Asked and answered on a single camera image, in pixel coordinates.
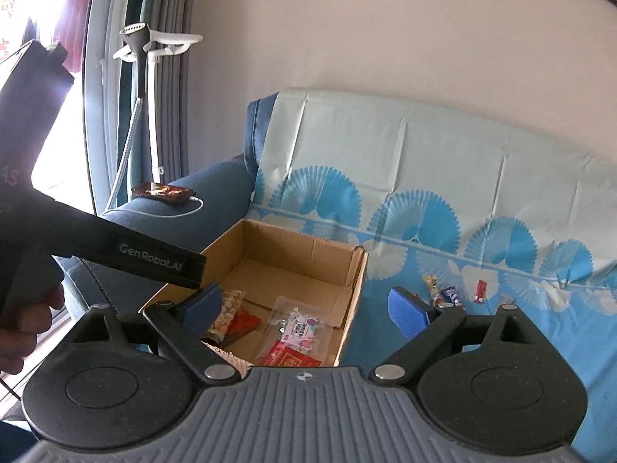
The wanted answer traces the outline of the person's left hand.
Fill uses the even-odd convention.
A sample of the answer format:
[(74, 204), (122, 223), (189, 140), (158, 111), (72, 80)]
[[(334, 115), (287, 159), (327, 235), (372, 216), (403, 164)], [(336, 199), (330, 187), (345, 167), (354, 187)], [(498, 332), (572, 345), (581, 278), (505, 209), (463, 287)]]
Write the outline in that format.
[(20, 308), (14, 328), (1, 328), (2, 372), (15, 375), (22, 371), (25, 358), (37, 347), (38, 335), (50, 329), (52, 312), (62, 309), (64, 303), (64, 288), (60, 284), (41, 303)]

